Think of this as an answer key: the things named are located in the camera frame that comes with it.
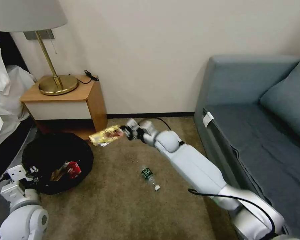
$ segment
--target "chip bag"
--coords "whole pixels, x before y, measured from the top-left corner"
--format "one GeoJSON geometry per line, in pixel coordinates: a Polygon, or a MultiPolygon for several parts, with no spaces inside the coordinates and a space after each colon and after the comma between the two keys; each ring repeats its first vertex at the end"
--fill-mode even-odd
{"type": "Polygon", "coordinates": [[[100,132],[90,135],[89,138],[93,145],[100,145],[104,147],[121,138],[123,135],[124,132],[121,130],[120,126],[113,125],[100,132]]]}

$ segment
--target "plastic water bottle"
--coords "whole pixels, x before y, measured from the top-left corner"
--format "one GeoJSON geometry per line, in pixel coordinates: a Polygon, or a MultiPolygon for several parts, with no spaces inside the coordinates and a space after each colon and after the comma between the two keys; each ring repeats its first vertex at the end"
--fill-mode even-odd
{"type": "Polygon", "coordinates": [[[148,168],[147,166],[142,166],[141,174],[147,182],[154,186],[154,190],[158,191],[160,189],[160,186],[157,185],[154,180],[154,176],[150,168],[148,168]]]}

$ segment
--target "brass lamp base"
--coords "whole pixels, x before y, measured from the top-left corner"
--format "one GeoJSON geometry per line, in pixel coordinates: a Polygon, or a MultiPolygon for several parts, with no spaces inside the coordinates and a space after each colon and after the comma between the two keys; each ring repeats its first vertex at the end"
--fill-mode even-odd
{"type": "Polygon", "coordinates": [[[39,84],[39,90],[44,95],[61,95],[76,89],[78,80],[74,76],[60,75],[47,77],[39,84]]]}

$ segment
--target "baseboard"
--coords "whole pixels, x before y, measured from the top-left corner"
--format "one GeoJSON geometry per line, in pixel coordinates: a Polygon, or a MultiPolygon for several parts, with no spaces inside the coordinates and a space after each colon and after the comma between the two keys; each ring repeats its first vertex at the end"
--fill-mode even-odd
{"type": "Polygon", "coordinates": [[[111,118],[193,117],[194,112],[107,114],[111,118]]]}

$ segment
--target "white wall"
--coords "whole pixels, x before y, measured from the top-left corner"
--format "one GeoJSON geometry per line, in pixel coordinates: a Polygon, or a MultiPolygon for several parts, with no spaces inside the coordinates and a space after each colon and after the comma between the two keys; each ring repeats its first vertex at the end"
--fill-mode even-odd
{"type": "MultiPolygon", "coordinates": [[[[108,113],[194,111],[213,54],[300,54],[300,0],[60,0],[59,74],[98,74],[108,113]]],[[[37,41],[13,33],[30,71],[50,74],[37,41]]]]}

